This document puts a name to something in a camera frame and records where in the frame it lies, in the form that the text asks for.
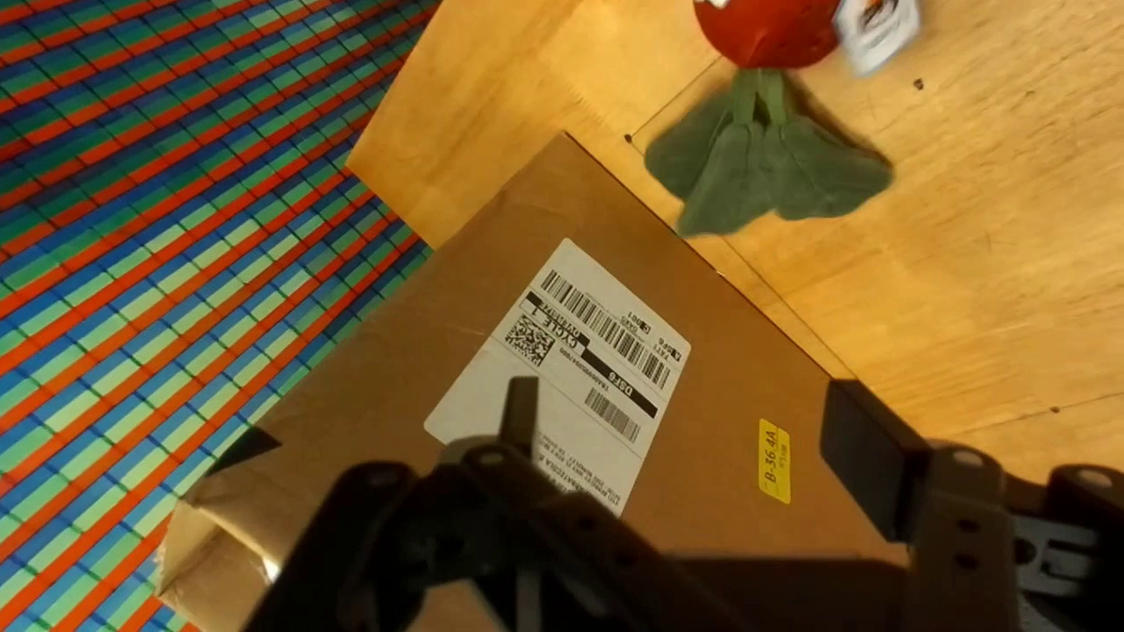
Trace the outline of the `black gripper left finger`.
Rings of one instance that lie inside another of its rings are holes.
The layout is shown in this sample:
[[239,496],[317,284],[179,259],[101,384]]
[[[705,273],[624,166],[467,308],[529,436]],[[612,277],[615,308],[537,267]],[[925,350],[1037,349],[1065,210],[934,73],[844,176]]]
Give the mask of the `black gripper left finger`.
[[521,458],[529,458],[533,436],[537,436],[537,380],[514,377],[507,388],[497,439]]

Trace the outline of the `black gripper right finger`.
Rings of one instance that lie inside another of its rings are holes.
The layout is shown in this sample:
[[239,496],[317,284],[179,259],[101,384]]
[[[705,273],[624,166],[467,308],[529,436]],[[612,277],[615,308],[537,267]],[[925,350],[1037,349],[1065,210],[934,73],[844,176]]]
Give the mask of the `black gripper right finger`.
[[830,384],[819,452],[884,540],[908,537],[913,489],[928,473],[932,442],[873,389],[858,380]]

